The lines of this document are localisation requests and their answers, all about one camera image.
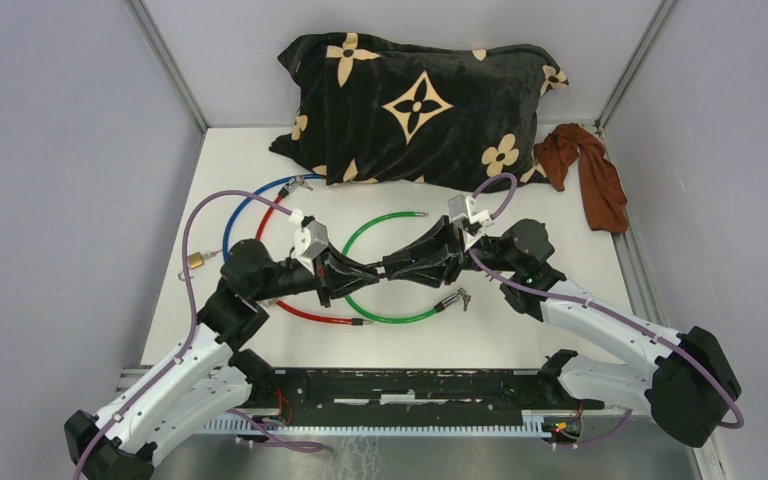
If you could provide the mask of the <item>green cable lock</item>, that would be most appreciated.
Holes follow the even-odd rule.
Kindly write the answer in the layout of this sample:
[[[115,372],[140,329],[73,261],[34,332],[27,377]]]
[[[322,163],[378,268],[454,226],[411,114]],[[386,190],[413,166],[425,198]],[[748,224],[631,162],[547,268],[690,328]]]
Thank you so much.
[[[426,212],[421,212],[421,211],[397,211],[397,212],[387,213],[387,214],[375,217],[367,221],[366,223],[364,223],[362,226],[357,228],[351,234],[351,236],[349,237],[349,239],[346,241],[345,245],[342,248],[342,254],[347,256],[351,250],[351,247],[359,239],[359,237],[363,233],[365,233],[367,230],[371,229],[372,227],[380,223],[399,219],[399,218],[419,218],[419,217],[427,217],[427,216],[428,214]],[[460,300],[463,303],[464,310],[467,310],[469,303],[471,301],[471,296],[468,294],[468,292],[465,289],[458,288],[455,293],[448,295],[443,300],[439,301],[433,307],[429,308],[424,312],[407,315],[407,316],[392,316],[392,315],[383,315],[383,314],[371,312],[366,308],[364,308],[363,306],[361,306],[357,301],[355,301],[351,295],[345,296],[345,301],[348,303],[348,305],[356,313],[360,314],[365,319],[370,320],[374,323],[382,323],[382,324],[390,324],[390,325],[406,325],[406,324],[425,320],[429,317],[442,313],[449,307],[453,306],[458,300]]]

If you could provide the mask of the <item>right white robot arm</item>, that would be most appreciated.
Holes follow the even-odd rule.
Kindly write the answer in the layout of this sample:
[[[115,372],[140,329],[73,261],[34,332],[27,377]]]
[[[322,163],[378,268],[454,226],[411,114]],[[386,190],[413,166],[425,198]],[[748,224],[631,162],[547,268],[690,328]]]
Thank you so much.
[[[471,248],[465,233],[442,217],[413,243],[387,255],[387,279],[438,287],[461,272],[480,271],[499,281],[511,308],[567,330],[616,357],[597,361],[557,352],[537,382],[540,400],[562,408],[574,398],[647,413],[680,443],[703,447],[718,428],[739,429],[742,388],[718,339],[694,326],[687,332],[624,313],[554,269],[544,224],[523,219],[501,236]]]

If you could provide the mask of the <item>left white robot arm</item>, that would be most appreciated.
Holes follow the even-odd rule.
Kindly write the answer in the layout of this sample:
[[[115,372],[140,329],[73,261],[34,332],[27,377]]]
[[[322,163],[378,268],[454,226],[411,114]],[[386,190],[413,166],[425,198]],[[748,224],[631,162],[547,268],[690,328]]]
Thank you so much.
[[[314,291],[322,305],[377,283],[375,267],[333,246],[274,261],[264,244],[238,242],[216,291],[189,332],[134,385],[96,413],[78,410],[64,430],[76,479],[148,479],[184,440],[224,412],[267,404],[272,367],[246,343],[264,325],[260,301]]]

